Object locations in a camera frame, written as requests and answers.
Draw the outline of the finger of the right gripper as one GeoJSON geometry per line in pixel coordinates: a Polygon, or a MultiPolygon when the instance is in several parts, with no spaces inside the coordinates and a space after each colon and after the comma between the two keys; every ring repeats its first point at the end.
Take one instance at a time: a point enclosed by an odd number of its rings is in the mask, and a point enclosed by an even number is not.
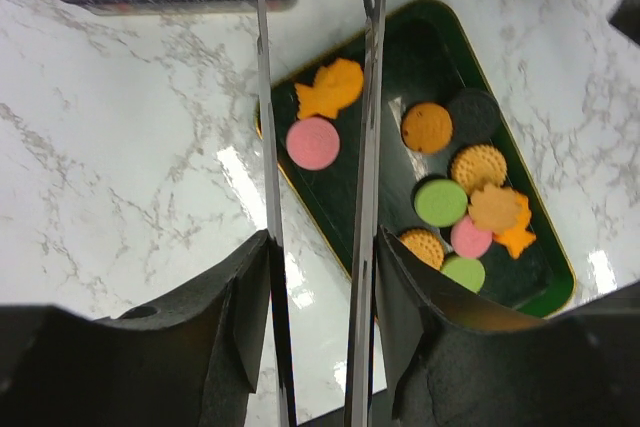
{"type": "Polygon", "coordinates": [[[608,17],[608,23],[636,46],[639,46],[640,0],[619,0],[608,17]]]}

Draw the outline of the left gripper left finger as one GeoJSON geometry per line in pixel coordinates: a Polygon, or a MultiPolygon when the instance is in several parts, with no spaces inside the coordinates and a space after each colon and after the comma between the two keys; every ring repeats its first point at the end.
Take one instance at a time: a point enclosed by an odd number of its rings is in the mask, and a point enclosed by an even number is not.
{"type": "Polygon", "coordinates": [[[257,388],[268,235],[111,319],[1,310],[5,426],[241,426],[257,388]]]}

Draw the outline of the black sandwich cookie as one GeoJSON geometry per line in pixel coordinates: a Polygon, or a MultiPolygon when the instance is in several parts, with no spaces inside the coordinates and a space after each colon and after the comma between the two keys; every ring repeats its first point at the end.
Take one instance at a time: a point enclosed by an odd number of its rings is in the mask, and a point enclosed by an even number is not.
{"type": "Polygon", "coordinates": [[[483,90],[461,90],[446,104],[446,109],[453,123],[453,140],[459,143],[489,141],[501,124],[497,101],[483,90]]]}

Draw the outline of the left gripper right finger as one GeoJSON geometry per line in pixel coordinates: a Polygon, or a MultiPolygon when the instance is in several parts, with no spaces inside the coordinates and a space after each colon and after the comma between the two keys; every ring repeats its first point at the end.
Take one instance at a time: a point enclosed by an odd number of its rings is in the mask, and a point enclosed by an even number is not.
{"type": "Polygon", "coordinates": [[[549,320],[472,293],[377,234],[375,302],[398,426],[635,426],[639,287],[549,320]]]}

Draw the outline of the orange round cookie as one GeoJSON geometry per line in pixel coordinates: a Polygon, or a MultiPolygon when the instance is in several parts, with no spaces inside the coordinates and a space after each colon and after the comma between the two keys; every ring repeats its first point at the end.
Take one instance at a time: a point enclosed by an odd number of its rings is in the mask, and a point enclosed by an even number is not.
{"type": "Polygon", "coordinates": [[[410,150],[434,154],[451,142],[453,122],[449,112],[441,105],[419,103],[409,108],[404,115],[401,136],[410,150]]]}

